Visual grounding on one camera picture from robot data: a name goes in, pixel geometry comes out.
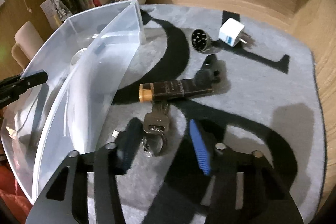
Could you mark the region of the white plug adapter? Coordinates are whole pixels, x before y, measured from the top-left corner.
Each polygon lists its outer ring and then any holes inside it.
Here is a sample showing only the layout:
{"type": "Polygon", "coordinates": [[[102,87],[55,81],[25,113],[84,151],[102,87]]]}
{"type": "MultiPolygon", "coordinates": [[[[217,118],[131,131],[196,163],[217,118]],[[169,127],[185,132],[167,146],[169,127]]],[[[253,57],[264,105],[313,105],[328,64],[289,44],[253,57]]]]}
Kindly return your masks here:
{"type": "Polygon", "coordinates": [[[249,44],[254,39],[245,32],[244,24],[234,18],[227,19],[219,29],[219,39],[230,47],[235,47],[239,42],[249,44]]]}

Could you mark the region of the grey rug with black letters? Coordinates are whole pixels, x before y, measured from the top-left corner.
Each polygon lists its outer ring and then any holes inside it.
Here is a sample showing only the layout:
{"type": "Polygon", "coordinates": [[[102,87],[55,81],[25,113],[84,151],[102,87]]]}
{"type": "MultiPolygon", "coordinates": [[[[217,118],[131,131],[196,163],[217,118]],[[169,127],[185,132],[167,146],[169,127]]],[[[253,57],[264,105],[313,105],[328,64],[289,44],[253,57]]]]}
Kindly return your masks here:
{"type": "Polygon", "coordinates": [[[285,32],[238,14],[197,7],[144,5],[147,41],[140,46],[114,97],[101,133],[109,141],[131,118],[151,110],[139,103],[141,83],[193,77],[206,58],[191,46],[193,30],[213,39],[221,81],[203,98],[173,103],[164,155],[135,157],[117,179],[127,223],[203,223],[212,183],[195,159],[191,119],[205,119],[225,133],[236,151],[260,150],[290,189],[305,223],[315,216],[325,180],[325,126],[310,49],[285,32]],[[229,18],[254,41],[230,47],[219,39],[229,18]]]}

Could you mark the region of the small black clip device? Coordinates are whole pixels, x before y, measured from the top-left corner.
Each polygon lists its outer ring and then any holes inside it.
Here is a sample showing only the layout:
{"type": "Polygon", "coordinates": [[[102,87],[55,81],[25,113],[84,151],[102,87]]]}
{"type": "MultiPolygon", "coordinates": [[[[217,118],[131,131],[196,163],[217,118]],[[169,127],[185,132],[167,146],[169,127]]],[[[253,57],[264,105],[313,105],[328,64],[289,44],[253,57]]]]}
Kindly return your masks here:
{"type": "Polygon", "coordinates": [[[218,59],[215,54],[208,55],[201,69],[197,71],[194,77],[197,86],[211,86],[220,83],[220,71],[218,70],[218,59]]]}

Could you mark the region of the black gold lipstick tube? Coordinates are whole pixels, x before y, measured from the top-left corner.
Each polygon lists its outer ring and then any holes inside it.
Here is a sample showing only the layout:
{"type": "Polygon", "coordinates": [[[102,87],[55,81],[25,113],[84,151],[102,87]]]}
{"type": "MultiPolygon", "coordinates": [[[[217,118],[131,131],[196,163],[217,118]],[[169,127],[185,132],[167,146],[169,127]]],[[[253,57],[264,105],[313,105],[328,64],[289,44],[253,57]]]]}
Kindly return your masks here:
{"type": "Polygon", "coordinates": [[[210,94],[211,83],[197,83],[196,79],[172,80],[139,85],[139,101],[168,101],[177,98],[191,98],[210,94]]]}

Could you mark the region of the silver keys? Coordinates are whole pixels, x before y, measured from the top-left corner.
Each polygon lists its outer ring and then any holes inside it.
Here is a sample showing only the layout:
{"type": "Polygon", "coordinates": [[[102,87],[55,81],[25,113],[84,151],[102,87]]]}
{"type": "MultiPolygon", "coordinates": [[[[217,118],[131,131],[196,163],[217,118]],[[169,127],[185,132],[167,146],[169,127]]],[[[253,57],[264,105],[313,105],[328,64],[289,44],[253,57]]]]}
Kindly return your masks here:
{"type": "Polygon", "coordinates": [[[161,156],[167,146],[166,134],[170,130],[169,104],[166,101],[152,103],[151,112],[145,115],[142,137],[143,152],[147,157],[161,156]]]}

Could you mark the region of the white handheld lint shaver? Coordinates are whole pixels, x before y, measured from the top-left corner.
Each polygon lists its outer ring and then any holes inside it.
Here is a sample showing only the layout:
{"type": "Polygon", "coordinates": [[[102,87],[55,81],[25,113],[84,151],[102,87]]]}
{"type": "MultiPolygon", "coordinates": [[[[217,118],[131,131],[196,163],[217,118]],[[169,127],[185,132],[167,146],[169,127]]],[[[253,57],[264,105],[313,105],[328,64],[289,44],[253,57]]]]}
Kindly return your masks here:
{"type": "Polygon", "coordinates": [[[72,57],[71,59],[71,62],[70,62],[70,65],[71,66],[74,66],[79,60],[80,58],[82,57],[82,55],[84,54],[84,52],[87,50],[87,48],[83,48],[79,51],[77,51],[74,56],[72,57]]]}

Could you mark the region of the clear plastic storage bin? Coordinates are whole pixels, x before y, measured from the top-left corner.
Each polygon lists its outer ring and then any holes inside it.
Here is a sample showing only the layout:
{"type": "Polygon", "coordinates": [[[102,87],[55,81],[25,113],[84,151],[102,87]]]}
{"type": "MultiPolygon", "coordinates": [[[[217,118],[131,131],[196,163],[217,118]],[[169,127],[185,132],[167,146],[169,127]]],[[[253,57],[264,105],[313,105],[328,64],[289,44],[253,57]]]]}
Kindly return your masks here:
{"type": "Polygon", "coordinates": [[[1,138],[30,202],[69,152],[95,150],[116,91],[144,40],[136,0],[101,6],[68,18],[23,71],[25,77],[45,71],[48,80],[5,108],[1,138]]]}

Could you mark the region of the handwritten white paper note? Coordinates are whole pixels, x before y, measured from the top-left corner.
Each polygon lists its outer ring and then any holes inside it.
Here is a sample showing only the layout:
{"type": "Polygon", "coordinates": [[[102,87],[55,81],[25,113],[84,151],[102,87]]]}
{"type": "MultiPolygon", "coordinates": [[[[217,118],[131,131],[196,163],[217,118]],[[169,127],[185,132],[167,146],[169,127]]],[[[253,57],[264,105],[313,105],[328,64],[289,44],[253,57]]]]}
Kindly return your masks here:
{"type": "Polygon", "coordinates": [[[43,13],[45,14],[51,28],[53,30],[57,30],[61,25],[62,21],[60,20],[58,13],[54,7],[54,4],[52,3],[51,0],[45,0],[41,5],[40,5],[43,13]]]}

